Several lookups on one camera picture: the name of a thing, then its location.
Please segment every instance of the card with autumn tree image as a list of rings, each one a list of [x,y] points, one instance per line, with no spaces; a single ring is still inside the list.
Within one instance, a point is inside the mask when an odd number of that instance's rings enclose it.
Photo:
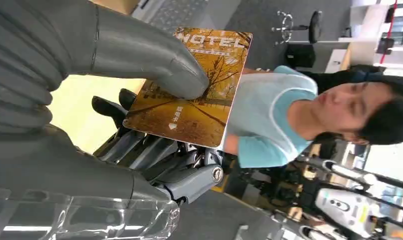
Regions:
[[[126,128],[197,146],[221,144],[252,34],[180,27],[175,32],[209,78],[204,94],[176,98],[147,80],[129,110]]]

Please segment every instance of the light blue t-shirt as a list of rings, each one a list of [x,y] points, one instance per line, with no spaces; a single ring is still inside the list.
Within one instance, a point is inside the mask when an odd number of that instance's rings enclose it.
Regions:
[[[287,120],[290,105],[313,100],[316,83],[300,73],[256,73],[241,76],[226,127],[239,136],[242,168],[280,167],[311,144],[295,133]]]

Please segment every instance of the bar stool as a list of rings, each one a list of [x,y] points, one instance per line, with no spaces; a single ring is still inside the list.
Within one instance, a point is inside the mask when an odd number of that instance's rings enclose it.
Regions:
[[[298,25],[294,26],[293,16],[291,14],[278,11],[277,15],[282,18],[281,27],[276,28],[272,27],[272,32],[281,33],[281,41],[276,41],[275,45],[280,45],[283,43],[290,42],[292,38],[292,33],[294,31],[306,31],[309,30],[309,42],[311,44],[315,44],[318,42],[319,37],[322,32],[322,11],[315,11],[310,18],[309,26],[306,25]]]

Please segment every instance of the red pole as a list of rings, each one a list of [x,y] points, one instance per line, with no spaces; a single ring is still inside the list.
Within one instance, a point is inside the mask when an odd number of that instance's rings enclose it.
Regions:
[[[392,36],[393,22],[395,21],[396,9],[398,9],[398,0],[395,0],[395,2],[394,2],[394,13],[393,13],[393,16],[391,17],[390,29],[387,32],[388,39]],[[381,61],[379,61],[379,64],[383,64],[385,58],[386,58],[386,53],[383,53],[382,57],[381,57]]]

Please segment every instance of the black stool seat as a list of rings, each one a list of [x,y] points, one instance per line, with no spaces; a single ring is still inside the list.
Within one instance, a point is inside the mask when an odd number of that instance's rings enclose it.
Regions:
[[[322,11],[315,11],[309,24],[309,42],[315,44],[322,33]]]
[[[293,25],[293,16],[282,11],[278,11],[279,16],[283,16],[282,26],[279,28],[272,27],[273,32],[281,32],[282,41],[276,42],[275,45],[288,43],[292,38],[292,32],[294,31],[306,31],[309,30],[309,42],[315,44],[322,33],[322,11],[315,11],[310,18],[309,26],[306,25]]]

